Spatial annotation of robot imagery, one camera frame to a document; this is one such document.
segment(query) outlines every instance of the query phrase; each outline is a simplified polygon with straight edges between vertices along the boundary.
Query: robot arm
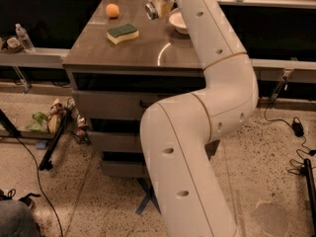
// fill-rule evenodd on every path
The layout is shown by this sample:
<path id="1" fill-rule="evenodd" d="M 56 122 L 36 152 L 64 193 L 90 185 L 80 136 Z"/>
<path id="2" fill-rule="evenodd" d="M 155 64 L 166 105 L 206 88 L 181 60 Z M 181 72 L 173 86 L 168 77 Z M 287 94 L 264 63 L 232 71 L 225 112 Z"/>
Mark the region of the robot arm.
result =
<path id="1" fill-rule="evenodd" d="M 177 4 L 206 87 L 146 110 L 140 125 L 146 165 L 170 236 L 239 236 L 205 145 L 251 116 L 258 100 L 257 79 L 216 0 Z"/>

